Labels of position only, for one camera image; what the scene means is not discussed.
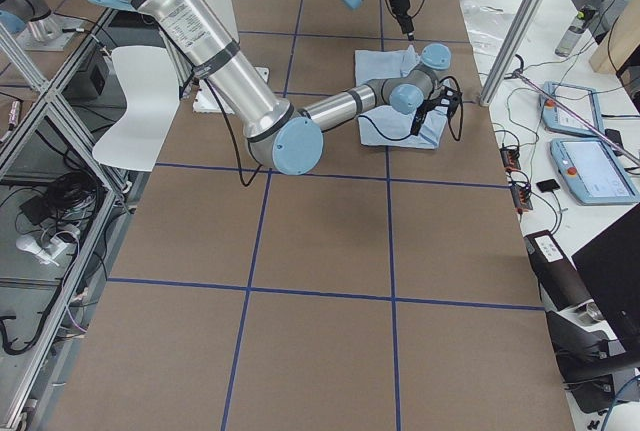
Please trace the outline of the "black monitor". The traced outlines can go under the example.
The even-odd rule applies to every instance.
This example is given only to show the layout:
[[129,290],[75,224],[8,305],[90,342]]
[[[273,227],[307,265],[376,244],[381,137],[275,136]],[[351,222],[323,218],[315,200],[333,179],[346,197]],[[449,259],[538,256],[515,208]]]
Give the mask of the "black monitor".
[[633,207],[573,256],[603,317],[627,350],[639,347],[639,208]]

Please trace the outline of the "near blue teach pendant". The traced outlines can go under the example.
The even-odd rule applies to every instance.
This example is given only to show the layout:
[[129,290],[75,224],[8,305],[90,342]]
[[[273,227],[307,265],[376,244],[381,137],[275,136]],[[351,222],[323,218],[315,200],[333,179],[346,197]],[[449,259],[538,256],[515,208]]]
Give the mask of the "near blue teach pendant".
[[552,139],[551,159],[569,192],[582,205],[626,205],[639,202],[617,157],[597,138]]

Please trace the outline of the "clear plastic bag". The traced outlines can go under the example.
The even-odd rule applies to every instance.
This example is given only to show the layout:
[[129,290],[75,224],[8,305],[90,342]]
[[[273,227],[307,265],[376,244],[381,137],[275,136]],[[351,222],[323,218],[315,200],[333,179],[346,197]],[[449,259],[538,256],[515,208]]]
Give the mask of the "clear plastic bag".
[[512,16],[502,9],[479,6],[471,2],[463,3],[461,9],[474,51],[496,56],[509,30]]

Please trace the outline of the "black cylindrical device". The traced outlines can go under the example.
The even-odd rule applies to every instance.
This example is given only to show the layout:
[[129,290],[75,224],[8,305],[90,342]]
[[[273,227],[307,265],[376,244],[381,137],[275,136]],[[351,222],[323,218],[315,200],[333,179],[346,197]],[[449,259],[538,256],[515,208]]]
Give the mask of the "black cylindrical device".
[[548,230],[530,233],[523,239],[531,268],[556,309],[592,300],[577,270]]

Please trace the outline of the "white plastic chair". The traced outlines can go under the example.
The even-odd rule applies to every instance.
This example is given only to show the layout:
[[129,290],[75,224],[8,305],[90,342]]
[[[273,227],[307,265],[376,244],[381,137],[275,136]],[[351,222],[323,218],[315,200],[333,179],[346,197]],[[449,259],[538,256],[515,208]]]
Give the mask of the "white plastic chair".
[[180,104],[174,66],[160,47],[118,47],[111,57],[126,109],[94,145],[92,156],[107,166],[150,172]]

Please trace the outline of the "clear water bottle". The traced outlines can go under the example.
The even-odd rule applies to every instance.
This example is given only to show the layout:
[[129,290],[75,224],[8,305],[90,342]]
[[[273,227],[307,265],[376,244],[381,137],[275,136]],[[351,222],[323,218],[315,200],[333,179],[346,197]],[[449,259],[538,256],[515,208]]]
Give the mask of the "clear water bottle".
[[554,53],[560,57],[570,56],[597,13],[598,10],[594,6],[589,4],[582,6],[557,44]]

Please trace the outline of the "white power strip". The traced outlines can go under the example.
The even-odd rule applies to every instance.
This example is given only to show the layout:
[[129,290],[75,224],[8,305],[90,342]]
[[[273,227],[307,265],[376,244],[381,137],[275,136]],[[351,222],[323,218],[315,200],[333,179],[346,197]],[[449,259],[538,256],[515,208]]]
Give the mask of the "white power strip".
[[45,244],[40,244],[34,236],[21,235],[16,239],[16,248],[34,255],[44,265],[58,266],[59,256],[72,244],[78,243],[78,237],[68,231],[53,235]]

